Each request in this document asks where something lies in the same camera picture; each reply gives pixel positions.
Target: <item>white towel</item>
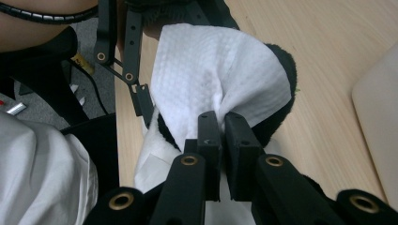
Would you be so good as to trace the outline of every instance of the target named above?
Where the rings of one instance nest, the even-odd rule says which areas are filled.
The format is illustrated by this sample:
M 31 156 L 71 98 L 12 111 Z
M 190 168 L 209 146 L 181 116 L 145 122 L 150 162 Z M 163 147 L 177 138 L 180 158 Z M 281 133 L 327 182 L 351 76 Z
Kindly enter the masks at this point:
M 188 24 L 163 27 L 151 95 L 158 110 L 145 135 L 135 175 L 135 185 L 143 192 L 165 180 L 173 159 L 180 154 L 159 133 L 159 113 L 183 151 L 186 139 L 197 138 L 197 117 L 201 113 L 215 111 L 221 129 L 228 112 L 243 115 L 253 127 L 291 98 L 282 65 L 261 41 L 234 29 Z M 221 195 L 226 196 L 227 187 L 222 187 Z M 207 212 L 207 221 L 221 224 L 214 218 L 230 212 L 231 219 L 244 218 L 245 224 L 253 223 L 248 205 L 230 202 L 229 198 L 222 198 L 222 202 L 225 210 Z M 214 203 L 208 202 L 207 208 L 213 207 L 210 205 Z M 232 212 L 234 208 L 242 214 Z

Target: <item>white cloth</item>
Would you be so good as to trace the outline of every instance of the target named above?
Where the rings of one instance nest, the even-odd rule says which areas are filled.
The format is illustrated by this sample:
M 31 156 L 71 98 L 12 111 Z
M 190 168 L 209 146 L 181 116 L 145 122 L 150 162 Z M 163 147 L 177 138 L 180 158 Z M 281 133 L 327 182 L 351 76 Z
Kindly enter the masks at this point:
M 159 133 L 159 112 L 183 151 L 186 139 L 197 138 L 201 113 L 215 111 L 221 129 L 229 112 L 243 115 L 253 127 L 291 98 L 282 65 L 261 41 L 234 29 L 188 24 L 163 27 L 151 94 L 158 109 L 134 177 L 143 192 L 163 182 L 181 154 Z M 207 224 L 254 224 L 249 203 L 230 201 L 224 175 L 221 198 L 207 202 Z
M 0 112 L 0 224 L 82 224 L 98 195 L 82 144 Z

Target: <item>black chair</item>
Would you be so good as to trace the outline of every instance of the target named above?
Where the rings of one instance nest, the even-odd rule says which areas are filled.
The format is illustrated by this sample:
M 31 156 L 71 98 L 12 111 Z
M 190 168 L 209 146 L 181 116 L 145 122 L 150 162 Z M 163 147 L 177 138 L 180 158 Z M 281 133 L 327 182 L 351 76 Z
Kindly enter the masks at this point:
M 61 62 L 77 53 L 75 31 L 68 27 L 49 42 L 16 52 L 0 53 L 0 83 L 9 78 L 43 98 L 70 125 L 88 121 L 83 107 L 69 88 Z

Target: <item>chair leg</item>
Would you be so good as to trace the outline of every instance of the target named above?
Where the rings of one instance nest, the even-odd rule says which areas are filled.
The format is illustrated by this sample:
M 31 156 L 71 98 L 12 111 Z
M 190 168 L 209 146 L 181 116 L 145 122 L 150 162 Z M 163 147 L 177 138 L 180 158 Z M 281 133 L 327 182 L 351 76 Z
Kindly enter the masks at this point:
M 70 90 L 60 63 L 47 65 L 31 74 L 17 73 L 13 78 L 37 93 L 71 126 L 89 120 Z

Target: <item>wooden table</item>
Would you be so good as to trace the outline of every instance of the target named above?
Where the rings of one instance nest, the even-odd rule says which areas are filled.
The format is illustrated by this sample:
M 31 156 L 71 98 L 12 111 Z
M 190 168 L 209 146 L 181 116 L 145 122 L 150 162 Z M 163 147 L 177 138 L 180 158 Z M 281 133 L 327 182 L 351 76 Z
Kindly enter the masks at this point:
M 354 83 L 398 40 L 397 0 L 227 0 L 240 29 L 292 53 L 293 111 L 274 135 L 283 155 L 334 199 L 341 189 L 385 196 L 351 99 Z M 141 82 L 149 83 L 157 41 L 145 38 Z M 142 144 L 125 84 L 116 80 L 120 183 L 132 186 Z

